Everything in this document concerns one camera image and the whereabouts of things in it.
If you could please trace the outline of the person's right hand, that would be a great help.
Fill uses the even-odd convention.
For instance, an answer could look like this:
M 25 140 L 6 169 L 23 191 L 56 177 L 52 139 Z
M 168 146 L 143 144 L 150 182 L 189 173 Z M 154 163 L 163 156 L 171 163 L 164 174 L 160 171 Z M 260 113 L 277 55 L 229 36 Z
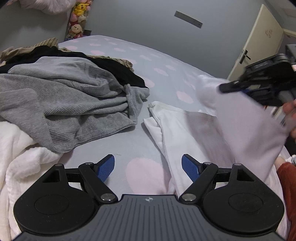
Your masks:
M 285 124 L 290 131 L 290 136 L 295 139 L 295 100 L 284 103 L 283 112 L 285 113 Z

